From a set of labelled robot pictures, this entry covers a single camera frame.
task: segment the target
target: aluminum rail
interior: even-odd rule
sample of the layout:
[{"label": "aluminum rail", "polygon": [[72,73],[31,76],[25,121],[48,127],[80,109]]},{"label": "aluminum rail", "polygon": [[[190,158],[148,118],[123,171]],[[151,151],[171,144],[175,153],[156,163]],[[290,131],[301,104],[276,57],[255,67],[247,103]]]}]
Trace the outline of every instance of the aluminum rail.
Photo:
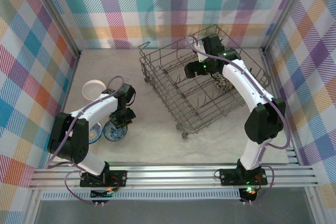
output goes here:
[{"label": "aluminum rail", "polygon": [[[318,185],[311,166],[275,165],[274,187],[314,187]],[[234,169],[234,164],[229,165],[121,165],[114,164],[112,170],[127,170],[127,189],[211,189],[211,188],[245,188],[246,186],[222,186],[214,173],[217,169]],[[74,170],[70,166],[61,166],[54,169],[38,169],[31,181],[31,190],[64,189],[65,175]],[[265,168],[270,182],[271,171]],[[79,187],[79,174],[72,174],[67,184],[72,189],[92,188]]]}]

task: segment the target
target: white floor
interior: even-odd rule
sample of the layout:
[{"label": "white floor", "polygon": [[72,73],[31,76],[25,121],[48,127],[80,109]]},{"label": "white floor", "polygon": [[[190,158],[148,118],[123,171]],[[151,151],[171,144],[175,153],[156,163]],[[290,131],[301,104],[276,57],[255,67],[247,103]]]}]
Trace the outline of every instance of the white floor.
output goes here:
[{"label": "white floor", "polygon": [[[247,52],[260,62],[260,52]],[[108,83],[116,75],[136,89],[136,100],[131,106],[137,117],[129,125],[128,133],[118,142],[102,137],[90,145],[90,150],[105,161],[113,162],[165,162],[165,163],[235,163],[247,142],[244,123],[249,116],[248,107],[238,107],[209,128],[182,139],[171,115],[152,87],[144,82],[138,50],[85,50],[79,61],[65,112],[77,110],[88,101],[82,96],[84,83],[92,79]],[[108,118],[100,121],[104,126]],[[283,145],[281,132],[274,143]],[[286,151],[270,148],[264,163],[287,163]]]}]

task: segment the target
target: blue patterned plate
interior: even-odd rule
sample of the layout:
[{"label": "blue patterned plate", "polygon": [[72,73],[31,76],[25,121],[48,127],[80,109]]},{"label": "blue patterned plate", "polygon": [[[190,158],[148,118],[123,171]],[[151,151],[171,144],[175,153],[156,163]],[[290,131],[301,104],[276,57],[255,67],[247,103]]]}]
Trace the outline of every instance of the blue patterned plate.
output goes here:
[{"label": "blue patterned plate", "polygon": [[108,121],[103,128],[103,133],[107,140],[113,141],[113,142],[119,141],[119,140],[122,140],[123,137],[126,135],[127,125],[124,128],[118,129],[113,125],[113,123]]},{"label": "blue patterned plate", "polygon": [[101,124],[96,123],[92,128],[89,130],[89,144],[95,143],[101,136]]}]

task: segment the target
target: wire dish rack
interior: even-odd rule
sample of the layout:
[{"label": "wire dish rack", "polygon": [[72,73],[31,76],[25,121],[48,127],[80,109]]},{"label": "wire dish rack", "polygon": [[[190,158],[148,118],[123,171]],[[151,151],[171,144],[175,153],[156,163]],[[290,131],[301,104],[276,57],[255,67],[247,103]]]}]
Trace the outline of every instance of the wire dish rack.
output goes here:
[{"label": "wire dish rack", "polygon": [[[247,68],[250,68],[264,88],[270,85],[269,74],[218,25],[201,29],[193,35],[201,39],[212,34],[219,35],[225,48],[237,50]],[[196,76],[193,79],[185,76],[185,65],[198,60],[197,54],[186,44],[185,39],[158,50],[148,50],[146,54],[144,49],[148,44],[146,42],[139,46],[144,80],[153,87],[174,117],[176,128],[182,131],[182,138],[198,133],[238,106],[244,105],[244,99],[235,88],[222,92],[210,75]]]}]

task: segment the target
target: plaid backdrop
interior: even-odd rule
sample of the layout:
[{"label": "plaid backdrop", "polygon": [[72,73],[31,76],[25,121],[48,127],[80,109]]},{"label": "plaid backdrop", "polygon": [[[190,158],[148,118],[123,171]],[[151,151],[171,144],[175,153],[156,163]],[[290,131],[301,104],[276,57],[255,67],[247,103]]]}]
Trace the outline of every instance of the plaid backdrop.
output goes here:
[{"label": "plaid backdrop", "polygon": [[0,0],[0,223],[18,223],[75,58],[40,0]]},{"label": "plaid backdrop", "polygon": [[167,46],[210,24],[264,45],[287,0],[54,0],[80,48]]},{"label": "plaid backdrop", "polygon": [[305,165],[318,173],[336,220],[336,0],[299,0],[272,65]]}]

